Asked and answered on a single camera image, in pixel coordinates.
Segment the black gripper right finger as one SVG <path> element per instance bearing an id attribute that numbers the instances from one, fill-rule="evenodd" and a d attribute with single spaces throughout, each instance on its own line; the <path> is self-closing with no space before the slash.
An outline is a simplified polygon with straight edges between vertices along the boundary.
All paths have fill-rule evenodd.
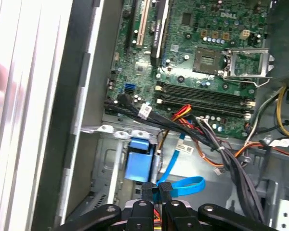
<path id="1" fill-rule="evenodd" d="M 163 231 L 272 231 L 273 228 L 215 204 L 203 204 L 197 211 L 173 200 L 172 185 L 158 185 L 162 205 Z"/>

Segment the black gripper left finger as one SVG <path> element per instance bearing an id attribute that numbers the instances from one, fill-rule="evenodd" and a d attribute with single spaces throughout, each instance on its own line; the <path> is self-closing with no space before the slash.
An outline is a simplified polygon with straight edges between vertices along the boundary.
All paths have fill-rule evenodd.
<path id="1" fill-rule="evenodd" d="M 142 185 L 139 200 L 130 200 L 124 209 L 105 204 L 60 226 L 61 231 L 152 231 L 156 185 Z"/>

